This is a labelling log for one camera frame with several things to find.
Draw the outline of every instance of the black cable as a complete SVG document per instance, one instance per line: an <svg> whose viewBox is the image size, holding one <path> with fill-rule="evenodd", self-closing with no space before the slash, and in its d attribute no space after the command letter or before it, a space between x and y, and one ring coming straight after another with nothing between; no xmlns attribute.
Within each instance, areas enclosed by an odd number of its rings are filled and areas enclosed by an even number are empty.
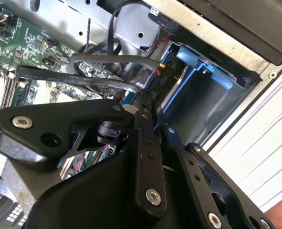
<svg viewBox="0 0 282 229"><path fill-rule="evenodd" d="M40 7L40 0L31 0L30 6L31 6L31 11L37 12Z"/></svg>
<svg viewBox="0 0 282 229"><path fill-rule="evenodd" d="M127 90L133 93L142 91L142 88L140 88L139 86L120 80L56 73L45 69L39 69L29 66L18 66L16 69L16 76L22 79L54 81L73 85L112 87L121 90Z"/></svg>
<svg viewBox="0 0 282 229"><path fill-rule="evenodd" d="M125 1L123 3L121 3L117 8L116 10L114 11L114 13L112 14L111 16L111 19L110 19L110 22L109 22L109 27L108 27L108 45L107 45L107 55L108 56L111 56L111 55L115 55L115 52L113 51L113 47L114 47L114 43L113 43L113 40L114 40L114 28L113 28L113 25L114 25L114 18L116 16L116 14L124 7L124 6L127 6L127 5L131 5L131 4L139 4L139 5L143 5L143 6L146 6L147 8L150 8L149 5L147 5L145 2L142 2L142 1Z"/></svg>
<svg viewBox="0 0 282 229"><path fill-rule="evenodd" d="M114 39L114 42L118 43L118 45L115 48L115 53L119 54L121 49L122 49L122 44L121 44L120 40L117 39L117 38ZM97 44L96 46L90 48L89 50L86 50L85 45L84 45L80 49L80 52L84 52L84 54L94 54L95 52L102 51L106 46L107 46L107 41L103 41L103 42ZM73 70L74 74L84 75L84 73L79 69L78 63L74 63L71 66L72 66L72 70Z"/></svg>
<svg viewBox="0 0 282 229"><path fill-rule="evenodd" d="M152 72L156 72L160 66L159 61L155 61L143 56L133 55L121 55L121 56L98 56L88 54L73 54L69 59L70 65L74 66L78 62L89 62L89 63L138 63L148 68Z"/></svg>
<svg viewBox="0 0 282 229"><path fill-rule="evenodd" d="M161 27L159 26L158 33L157 33L154 41L152 42L151 46L148 48L147 52L145 53L144 57L149 57L154 53L154 51L156 50L158 43L159 43L160 34L161 34Z"/></svg>
<svg viewBox="0 0 282 229"><path fill-rule="evenodd" d="M85 51L88 50L89 48L89 40L90 40L90 26L91 26L91 19L88 19L88 27L87 27L87 41L85 44Z"/></svg>

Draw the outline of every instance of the silver screw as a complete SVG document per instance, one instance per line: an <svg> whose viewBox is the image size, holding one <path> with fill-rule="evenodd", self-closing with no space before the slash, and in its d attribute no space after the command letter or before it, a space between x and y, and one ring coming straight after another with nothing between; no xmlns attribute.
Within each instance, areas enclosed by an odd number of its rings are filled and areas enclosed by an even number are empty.
<svg viewBox="0 0 282 229"><path fill-rule="evenodd" d="M115 109L117 111L121 111L121 108L118 105L113 105L112 107L113 107L113 109Z"/></svg>
<svg viewBox="0 0 282 229"><path fill-rule="evenodd" d="M154 189L147 189L145 196L152 205L159 206L161 204L161 196Z"/></svg>
<svg viewBox="0 0 282 229"><path fill-rule="evenodd" d="M265 220L261 219L261 223L264 225L264 227L266 229L271 229L271 227L269 226L269 224Z"/></svg>
<svg viewBox="0 0 282 229"><path fill-rule="evenodd" d="M33 125L32 120L24 116L13 118L12 124L19 129L29 129Z"/></svg>
<svg viewBox="0 0 282 229"><path fill-rule="evenodd" d="M277 76L277 73L276 73L276 72L271 72L271 73L269 73L268 78L272 80L272 79L275 79L276 76Z"/></svg>
<svg viewBox="0 0 282 229"><path fill-rule="evenodd" d="M175 129L172 128L172 127L168 128L168 130L169 130L172 134L174 134L174 133L176 132Z"/></svg>
<svg viewBox="0 0 282 229"><path fill-rule="evenodd" d="M212 212L209 213L209 221L211 222L211 224L216 229L220 229L221 228L221 221L220 221L220 219Z"/></svg>
<svg viewBox="0 0 282 229"><path fill-rule="evenodd" d="M194 149L198 152L201 153L201 149L198 146L194 146Z"/></svg>

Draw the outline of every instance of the red wire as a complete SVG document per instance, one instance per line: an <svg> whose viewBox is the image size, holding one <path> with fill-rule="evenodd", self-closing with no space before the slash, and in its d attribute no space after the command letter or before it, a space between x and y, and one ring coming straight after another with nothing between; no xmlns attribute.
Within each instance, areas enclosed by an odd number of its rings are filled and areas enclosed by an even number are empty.
<svg viewBox="0 0 282 229"><path fill-rule="evenodd" d="M157 45L157 48L160 47L160 45L161 45L164 41L168 40L169 37L170 37L170 35L168 35L167 37L163 38L163 39L161 40L161 42Z"/></svg>
<svg viewBox="0 0 282 229"><path fill-rule="evenodd" d="M122 103L122 101L125 99L125 95L122 96L120 104Z"/></svg>
<svg viewBox="0 0 282 229"><path fill-rule="evenodd" d="M158 69L158 70L157 70L157 77L160 77L160 75L161 75L161 72L160 72L160 70Z"/></svg>

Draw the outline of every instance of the white wall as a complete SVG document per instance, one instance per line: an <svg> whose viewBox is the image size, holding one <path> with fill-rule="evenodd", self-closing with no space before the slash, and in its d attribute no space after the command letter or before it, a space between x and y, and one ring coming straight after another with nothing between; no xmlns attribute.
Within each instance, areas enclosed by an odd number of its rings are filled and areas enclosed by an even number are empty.
<svg viewBox="0 0 282 229"><path fill-rule="evenodd" d="M263 212L282 200L282 75L210 155Z"/></svg>

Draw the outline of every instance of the chip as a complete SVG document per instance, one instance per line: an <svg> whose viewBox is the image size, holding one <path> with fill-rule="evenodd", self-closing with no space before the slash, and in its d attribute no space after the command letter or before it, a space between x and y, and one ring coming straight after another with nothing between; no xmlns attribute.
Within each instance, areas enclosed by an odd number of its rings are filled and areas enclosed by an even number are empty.
<svg viewBox="0 0 282 229"><path fill-rule="evenodd" d="M38 50L41 50L43 43L39 40L35 40L34 47Z"/></svg>
<svg viewBox="0 0 282 229"><path fill-rule="evenodd" d="M16 55L14 57L14 60L16 62L20 63L21 57L22 57L22 53L20 51L16 51Z"/></svg>

